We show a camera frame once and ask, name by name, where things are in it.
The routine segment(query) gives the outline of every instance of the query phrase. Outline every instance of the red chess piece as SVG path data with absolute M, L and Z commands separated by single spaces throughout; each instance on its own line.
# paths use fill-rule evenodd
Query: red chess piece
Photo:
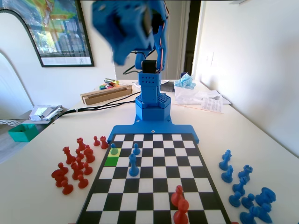
M 106 142 L 106 137 L 105 136 L 102 136 L 102 137 L 100 137 L 100 140 L 101 140 L 101 142 L 102 142 L 102 145 L 101 145 L 101 148 L 102 149 L 106 149 L 106 148 L 108 148 L 108 143 Z
M 98 137 L 97 136 L 94 136 L 94 146 L 99 146 L 101 144 L 101 142 L 98 140 Z
M 179 200 L 183 198 L 183 187 L 182 185 L 178 185 L 176 187 L 176 192 L 171 195 L 171 203 L 173 206 L 177 207 Z
M 85 149 L 85 144 L 83 143 L 83 138 L 78 138 L 77 143 L 79 144 L 80 151 L 83 151 Z
M 74 189 L 73 185 L 68 184 L 68 180 L 67 179 L 65 181 L 62 181 L 62 186 L 64 187 L 64 189 L 62 190 L 62 193 L 64 195 L 68 195 Z
M 81 159 L 80 159 L 80 158 L 77 158 L 76 161 L 77 161 L 77 163 L 78 163 L 78 168 L 79 168 L 79 169 L 83 169 L 84 166 L 83 166 L 83 162 L 81 162 Z
M 79 179 L 79 183 L 78 183 L 78 187 L 80 189 L 85 188 L 88 185 L 88 179 L 84 179 L 83 175 L 79 175 L 78 176 Z
M 188 211 L 189 203 L 184 198 L 178 202 L 178 211 L 173 215 L 174 224 L 187 224 L 188 217 L 186 212 Z
M 90 167 L 90 166 L 88 166 L 88 162 L 85 162 L 85 163 L 83 164 L 83 166 L 84 166 L 84 168 L 85 168 L 85 170 L 84 170 L 84 172 L 83 172 L 84 175 L 90 175 L 90 174 L 93 172 L 93 168 Z
M 77 166 L 77 164 L 76 164 L 75 162 L 73 162 L 73 163 L 71 164 L 71 168 L 74 170 L 74 173 L 73 173 L 73 175 L 72 175 L 72 178 L 73 178 L 74 180 L 77 180 L 77 179 L 78 179 L 78 176 L 81 175 L 81 174 L 83 174 L 83 171 L 80 170 L 80 169 L 78 168 L 78 166 Z
M 66 154 L 66 164 L 71 164 L 72 162 L 75 161 L 75 156 L 72 156 L 70 153 L 70 148 L 69 147 L 64 147 L 63 150 L 64 154 Z
M 67 174 L 67 172 L 69 171 L 69 169 L 67 167 L 64 167 L 64 164 L 62 162 L 58 163 L 58 167 L 60 168 L 60 170 L 63 172 L 63 174 Z

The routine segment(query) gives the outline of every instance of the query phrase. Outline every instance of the white square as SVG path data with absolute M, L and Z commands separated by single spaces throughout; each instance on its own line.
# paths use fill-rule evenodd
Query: white square
M 154 142 L 153 141 L 144 141 L 143 142 L 143 148 L 153 148 Z
M 168 192 L 176 192 L 178 185 L 182 185 L 181 178 L 167 178 Z
M 154 193 L 154 210 L 170 210 L 168 193 Z
M 193 141 L 183 141 L 185 148 L 195 148 Z
M 118 157 L 116 167 L 128 167 L 130 160 L 128 157 Z
M 154 178 L 167 178 L 166 167 L 154 167 Z
M 112 179 L 114 175 L 115 167 L 103 167 L 99 179 Z
M 207 178 L 195 178 L 198 192 L 213 192 L 210 182 Z
M 154 148 L 154 156 L 164 157 L 164 149 L 163 148 Z
M 142 178 L 139 180 L 139 193 L 153 193 L 154 180 L 151 178 Z
M 114 138 L 114 141 L 124 141 L 125 135 L 124 134 L 117 134 Z
M 194 192 L 184 192 L 184 197 L 189 203 L 188 210 L 203 210 L 201 199 L 199 193 Z
M 126 179 L 112 179 L 109 193 L 123 193 Z
M 117 224 L 120 211 L 103 211 L 100 224 Z
M 154 223 L 154 211 L 137 211 L 136 224 Z
M 209 224 L 225 224 L 225 220 L 221 210 L 205 210 L 207 223 Z
M 138 193 L 124 193 L 121 200 L 120 211 L 135 211 L 137 210 Z
M 178 167 L 181 178 L 193 178 L 191 167 Z
M 108 194 L 93 194 L 86 211 L 103 211 Z
M 163 135 L 154 134 L 154 141 L 163 141 Z
M 166 156 L 165 165 L 167 167 L 177 167 L 178 166 L 177 158 L 175 156 Z
M 143 138 L 144 138 L 143 134 L 134 135 L 134 141 L 143 141 Z
M 141 166 L 142 167 L 153 167 L 154 166 L 154 159 L 153 157 L 142 157 L 141 159 Z
M 174 148 L 173 141 L 163 141 L 164 148 Z
M 132 148 L 133 142 L 132 141 L 124 141 L 121 148 Z
M 180 134 L 173 134 L 172 135 L 172 140 L 173 141 L 182 141 L 182 136 Z
M 192 166 L 192 167 L 202 167 L 202 163 L 201 163 L 200 158 L 198 156 L 188 156 L 188 160 L 189 160 L 190 166 Z
M 176 156 L 187 156 L 187 152 L 184 148 L 175 148 Z

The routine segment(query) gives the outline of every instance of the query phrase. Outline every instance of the green square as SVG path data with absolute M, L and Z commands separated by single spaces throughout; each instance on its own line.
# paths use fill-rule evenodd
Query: green square
M 107 157 L 104 167 L 116 167 L 118 157 Z

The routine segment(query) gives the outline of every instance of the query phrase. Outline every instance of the blue chess piece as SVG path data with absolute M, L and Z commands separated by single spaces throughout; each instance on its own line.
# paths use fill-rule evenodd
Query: blue chess piece
M 140 149 L 139 149 L 137 143 L 134 144 L 134 148 L 135 148 L 135 149 L 133 150 L 134 155 L 139 155 L 139 154 L 140 154 Z
M 246 177 L 241 177 L 240 183 L 236 183 L 233 185 L 233 191 L 239 191 L 241 195 L 243 196 L 245 194 L 244 185 L 247 183 Z
M 228 197 L 228 201 L 231 205 L 238 208 L 241 205 L 240 197 L 241 197 L 241 193 L 236 191 L 235 195 L 231 195 Z
M 247 181 L 250 180 L 249 174 L 252 173 L 253 168 L 249 165 L 245 165 L 244 166 L 244 170 L 239 172 L 238 177 L 241 178 L 243 176 L 245 176 L 247 178 Z
M 240 220 L 243 224 L 256 224 L 254 217 L 257 217 L 259 214 L 259 209 L 257 207 L 252 206 L 249 209 L 249 213 L 241 212 L 240 213 Z
M 222 180 L 226 183 L 231 183 L 233 181 L 233 177 L 232 177 L 233 171 L 234 169 L 232 165 L 229 165 L 228 170 L 221 174 Z
M 249 209 L 251 206 L 253 206 L 253 200 L 254 200 L 254 195 L 248 194 L 247 197 L 242 198 L 241 203 L 246 209 Z
M 136 166 L 136 156 L 134 154 L 129 155 L 129 160 L 131 163 L 129 174 L 131 176 L 137 176 L 139 174 L 139 168 Z

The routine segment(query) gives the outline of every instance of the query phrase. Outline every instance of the black square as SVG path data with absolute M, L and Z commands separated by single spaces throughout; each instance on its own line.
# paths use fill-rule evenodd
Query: black square
M 154 135 L 153 134 L 145 134 L 143 140 L 144 141 L 153 141 Z
M 173 145 L 175 148 L 185 148 L 183 141 L 173 141 Z
M 214 192 L 199 193 L 200 200 L 204 209 L 220 209 L 218 200 Z
M 163 148 L 163 141 L 154 141 L 154 148 Z
M 143 148 L 142 149 L 142 156 L 153 157 L 154 156 L 154 149 L 152 149 L 152 148 Z
M 166 167 L 167 178 L 180 178 L 178 167 Z
M 126 179 L 124 193 L 138 193 L 139 179 Z
M 171 224 L 170 211 L 154 211 L 154 224 Z
M 108 194 L 103 211 L 119 211 L 121 208 L 122 193 Z
M 131 155 L 131 152 L 131 148 L 122 148 L 120 152 L 120 157 L 128 157 L 129 155 Z
M 189 167 L 190 163 L 187 156 L 177 156 L 179 167 Z
M 165 157 L 154 157 L 154 167 L 165 167 Z
M 154 179 L 154 192 L 168 192 L 167 179 Z
M 115 167 L 113 179 L 125 179 L 127 177 L 128 167 Z
M 154 194 L 139 193 L 137 199 L 137 210 L 153 210 L 154 209 Z
M 154 178 L 154 168 L 140 167 L 140 178 Z
M 172 135 L 171 134 L 163 134 L 163 141 L 172 141 Z
M 176 156 L 176 152 L 174 151 L 174 148 L 165 148 L 164 156 Z
M 136 211 L 120 211 L 117 224 L 135 223 Z
M 181 178 L 184 192 L 198 192 L 194 178 Z
M 194 178 L 206 178 L 206 171 L 204 167 L 191 167 Z
M 207 224 L 207 219 L 204 210 L 188 211 L 188 218 L 190 224 Z
M 78 224 L 99 224 L 101 219 L 101 211 L 86 211 L 83 212 L 78 220 Z
M 112 179 L 97 179 L 93 193 L 108 193 Z
M 134 135 L 133 134 L 126 134 L 124 141 L 134 141 Z

